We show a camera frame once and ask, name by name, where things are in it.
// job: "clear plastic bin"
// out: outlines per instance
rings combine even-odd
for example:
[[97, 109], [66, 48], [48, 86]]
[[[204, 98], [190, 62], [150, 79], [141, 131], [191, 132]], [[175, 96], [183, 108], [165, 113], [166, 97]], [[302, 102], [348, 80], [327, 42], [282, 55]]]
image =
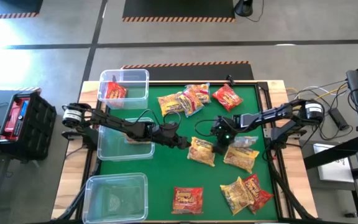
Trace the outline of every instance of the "clear plastic bin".
[[149, 210], [147, 197], [145, 174], [93, 176], [86, 182], [83, 223], [141, 222]]
[[[125, 98], [106, 98], [109, 82], [117, 82], [127, 89]], [[100, 75], [98, 99], [112, 110], [146, 109], [149, 98], [149, 72], [146, 69], [105, 70]]]
[[[151, 121], [151, 118], [141, 118], [139, 121]], [[136, 159], [151, 159], [154, 154], [154, 142], [148, 144], [128, 144], [124, 134], [106, 128], [99, 127], [98, 157], [103, 161], [129, 161]]]

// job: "yellow cable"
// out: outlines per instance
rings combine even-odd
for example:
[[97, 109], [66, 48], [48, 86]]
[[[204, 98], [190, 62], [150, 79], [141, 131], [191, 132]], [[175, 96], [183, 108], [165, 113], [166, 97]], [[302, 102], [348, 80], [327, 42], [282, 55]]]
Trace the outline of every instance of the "yellow cable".
[[322, 97], [324, 97], [324, 96], [326, 96], [326, 95], [328, 95], [328, 94], [334, 93], [335, 91], [338, 91], [338, 90], [343, 89], [343, 88], [345, 88], [345, 87], [347, 87], [347, 85], [344, 85], [344, 86], [342, 86], [342, 87], [340, 87], [340, 88], [337, 88], [337, 89], [335, 89], [335, 90], [331, 90], [331, 91], [329, 91], [328, 93], [324, 93], [323, 95], [319, 95], [318, 97], [315, 98], [315, 100], [318, 100], [318, 99], [320, 99], [320, 98], [322, 98]]
[[297, 90], [296, 88], [292, 88], [292, 87], [288, 87], [288, 88], [286, 88], [285, 90], [293, 90], [293, 91], [295, 91], [295, 92], [298, 93], [298, 90]]

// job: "wooden table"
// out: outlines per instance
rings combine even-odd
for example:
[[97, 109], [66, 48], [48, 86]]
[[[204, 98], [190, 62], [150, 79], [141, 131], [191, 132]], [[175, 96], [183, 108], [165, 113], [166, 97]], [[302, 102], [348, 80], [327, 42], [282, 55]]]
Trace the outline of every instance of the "wooden table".
[[[288, 102], [287, 93], [285, 91], [285, 85], [282, 80], [247, 80], [237, 82], [267, 82], [269, 88], [270, 99], [272, 106], [280, 106], [282, 103]], [[96, 107], [97, 93], [99, 88], [99, 82], [84, 82], [79, 102], [87, 103]], [[267, 108], [265, 102], [262, 100], [264, 109]], [[287, 121], [280, 120], [276, 122], [277, 126], [283, 126]], [[298, 141], [289, 141], [292, 144], [299, 144]], [[68, 144], [67, 154], [81, 147], [82, 140], [74, 140]], [[317, 217], [316, 207], [314, 205], [313, 195], [311, 193], [308, 176], [306, 173], [305, 165], [303, 163], [302, 153], [299, 147], [288, 146], [282, 151], [285, 170], [287, 173], [287, 179], [291, 191], [294, 193], [299, 202], [306, 208], [306, 210]], [[86, 160], [86, 149], [82, 149], [77, 153], [72, 154], [65, 160], [62, 176], [60, 177], [60, 183], [58, 186], [58, 192], [53, 206], [52, 218], [59, 217], [66, 208], [71, 204], [77, 193], [80, 191], [81, 180], [84, 171], [84, 165]], [[288, 211], [285, 205], [285, 196], [283, 195], [280, 187], [278, 187], [281, 198], [281, 204], [283, 209], [283, 216], [288, 217]]]

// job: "green mat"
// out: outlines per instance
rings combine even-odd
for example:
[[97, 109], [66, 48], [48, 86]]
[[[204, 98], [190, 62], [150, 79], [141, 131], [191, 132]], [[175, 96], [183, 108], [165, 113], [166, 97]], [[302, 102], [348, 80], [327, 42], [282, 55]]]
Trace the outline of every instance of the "green mat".
[[[211, 86], [211, 94], [218, 88], [220, 86]], [[183, 85], [149, 86], [148, 108], [155, 112], [160, 122], [162, 122], [162, 116], [157, 97], [176, 93], [183, 89]], [[197, 121], [214, 119], [217, 115], [224, 115], [230, 118], [233, 114], [259, 112], [255, 88], [253, 86], [235, 86], [233, 89], [244, 99], [239, 106], [228, 113], [211, 96], [212, 103], [205, 104], [205, 107], [193, 116], [186, 118], [184, 113], [181, 113], [182, 122], [178, 134], [187, 136], [189, 141], [191, 141], [192, 136], [196, 136], [214, 142], [215, 137], [202, 137], [196, 134], [194, 124]], [[143, 110], [111, 110], [111, 114], [120, 118], [137, 118], [141, 112]], [[145, 114], [145, 117], [153, 118], [151, 113]], [[167, 121], [177, 119], [176, 115], [167, 117]], [[198, 130], [201, 133], [208, 134], [211, 125], [212, 122], [201, 123], [198, 126]], [[259, 140], [251, 147], [254, 150], [260, 151], [253, 172], [258, 175], [261, 187], [272, 193], [269, 168], [267, 163], [262, 159], [262, 153], [265, 149], [262, 128], [259, 127], [242, 135], [259, 137]], [[147, 220], [277, 220], [274, 198], [269, 200], [265, 207], [259, 210], [256, 215], [252, 214], [248, 208], [245, 208], [233, 216], [221, 193], [220, 185], [231, 184], [236, 181], [237, 177], [240, 176], [244, 179], [250, 176], [250, 174], [243, 169], [225, 164], [223, 156], [219, 154], [216, 154], [215, 157], [215, 167], [189, 160], [186, 158], [187, 154], [187, 149], [170, 149], [169, 147], [156, 144], [153, 159], [125, 162], [103, 161], [100, 174], [144, 173], [149, 183], [149, 214]], [[204, 187], [204, 213], [202, 215], [172, 215], [174, 187]]]

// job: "concrete floor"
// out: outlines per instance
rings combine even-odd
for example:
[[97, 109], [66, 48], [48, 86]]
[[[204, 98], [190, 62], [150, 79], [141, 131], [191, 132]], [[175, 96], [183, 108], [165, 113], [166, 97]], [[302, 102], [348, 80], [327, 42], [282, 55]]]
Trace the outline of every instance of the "concrete floor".
[[[237, 17], [234, 24], [122, 23], [124, 1], [108, 1], [99, 43], [358, 39], [358, 1], [354, 0], [265, 0], [260, 22]], [[260, 13], [260, 3], [261, 0], [255, 0], [255, 17]], [[67, 147], [67, 141], [60, 136], [65, 129], [60, 107], [78, 99], [90, 49], [34, 48], [46, 44], [90, 44], [101, 4], [102, 0], [44, 0], [39, 17], [0, 20], [0, 47], [26, 45], [29, 49], [0, 49], [0, 85], [39, 86], [42, 96], [57, 107], [60, 115], [49, 156], [40, 168], [11, 164], [9, 171], [13, 176], [5, 179], [0, 194], [0, 223], [41, 222], [50, 218]], [[99, 80], [103, 70], [121, 65], [222, 60], [248, 60], [255, 79], [284, 80], [287, 87], [300, 90], [344, 80], [347, 70], [358, 68], [358, 44], [96, 49], [89, 80]], [[358, 125], [357, 115], [345, 97], [339, 99], [339, 110], [349, 124]], [[324, 132], [330, 134], [334, 130], [333, 124], [327, 122]], [[337, 141], [355, 136], [358, 133], [353, 131]], [[358, 223], [341, 217], [354, 209], [350, 192], [313, 189], [313, 196], [320, 218]]]

